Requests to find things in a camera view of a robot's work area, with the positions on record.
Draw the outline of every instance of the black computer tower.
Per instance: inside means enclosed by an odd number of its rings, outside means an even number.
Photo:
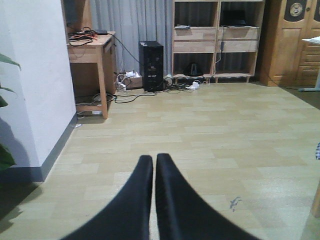
[[[140,41],[139,62],[143,89],[147,92],[164,90],[164,46],[157,41]]]

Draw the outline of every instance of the laminate floor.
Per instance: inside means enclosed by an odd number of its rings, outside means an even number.
[[[46,181],[23,197],[6,196],[23,200],[0,221],[1,240],[61,238],[108,204],[140,155],[155,161],[158,153],[169,153],[213,208],[259,238],[320,239],[320,218],[310,215],[320,110],[279,87],[218,83],[162,92],[112,103],[105,121],[79,123]],[[157,240],[154,200],[151,208]]]

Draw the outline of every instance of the white wall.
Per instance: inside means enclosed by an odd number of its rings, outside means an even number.
[[[61,1],[0,0],[0,13],[8,33],[0,34],[0,53],[22,68],[0,63],[1,84],[16,92],[1,91],[9,106],[0,117],[28,155],[16,167],[40,167],[76,112]]]

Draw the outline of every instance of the houseplant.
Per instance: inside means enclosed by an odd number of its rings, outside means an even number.
[[[21,70],[19,63],[13,61],[11,58],[9,58],[1,53],[0,53],[0,62],[17,65],[19,67],[19,69]],[[14,93],[14,91],[11,90],[10,88],[2,87],[1,83],[0,83],[0,90],[5,90],[5,91],[9,91],[9,92]],[[7,105],[8,105],[8,103],[0,95],[0,108],[6,107]],[[15,164],[16,164],[15,160],[12,157],[11,153],[8,151],[8,149],[5,146],[3,146],[0,143],[0,172],[11,167],[12,165],[15,165]]]

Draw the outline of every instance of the chair leg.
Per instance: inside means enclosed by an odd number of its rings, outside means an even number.
[[[311,207],[311,214],[315,218],[320,218],[320,181],[314,196],[313,204]]]

